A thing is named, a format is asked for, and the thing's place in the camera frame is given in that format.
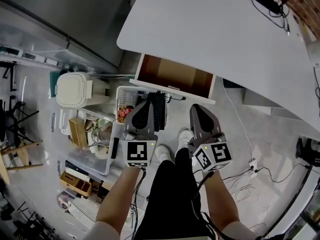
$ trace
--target brick wall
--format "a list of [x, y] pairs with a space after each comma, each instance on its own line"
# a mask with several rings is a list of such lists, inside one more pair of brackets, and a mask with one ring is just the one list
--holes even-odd
[[287, 5], [320, 40], [320, 0], [289, 0]]

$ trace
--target person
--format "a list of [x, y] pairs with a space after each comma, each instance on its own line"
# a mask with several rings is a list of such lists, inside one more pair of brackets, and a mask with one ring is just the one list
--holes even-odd
[[[212, 236], [206, 225], [197, 219], [202, 215], [200, 195], [194, 198], [198, 186], [188, 150], [188, 142], [192, 137], [190, 130], [180, 133], [175, 162], [164, 145], [155, 149], [155, 155], [161, 164], [154, 177], [145, 214], [134, 240], [199, 240]], [[140, 171], [141, 169], [136, 167], [123, 170], [103, 200], [96, 223], [85, 236], [85, 240], [120, 239]], [[256, 234], [240, 222], [237, 205], [219, 171], [215, 171], [204, 185], [212, 223], [230, 238], [255, 240]]]

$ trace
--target white cabinet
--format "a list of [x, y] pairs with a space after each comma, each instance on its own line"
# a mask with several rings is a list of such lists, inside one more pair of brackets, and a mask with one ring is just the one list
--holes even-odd
[[211, 99], [216, 76], [203, 70], [167, 59], [142, 54], [134, 85], [159, 90], [171, 95], [215, 104]]

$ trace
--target sleeve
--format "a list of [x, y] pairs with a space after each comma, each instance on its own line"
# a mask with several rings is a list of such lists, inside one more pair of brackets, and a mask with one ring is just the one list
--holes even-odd
[[226, 226], [222, 233], [230, 238], [238, 240], [255, 240], [258, 237], [256, 233], [252, 232], [239, 221], [232, 222], [231, 224]]
[[96, 222], [83, 240], [120, 240], [119, 233], [105, 222]]

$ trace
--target white trash can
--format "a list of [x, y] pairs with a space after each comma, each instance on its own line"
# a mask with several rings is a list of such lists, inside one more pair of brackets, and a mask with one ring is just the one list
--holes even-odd
[[84, 72], [65, 73], [56, 83], [56, 101], [65, 108], [83, 108], [109, 102], [108, 83]]

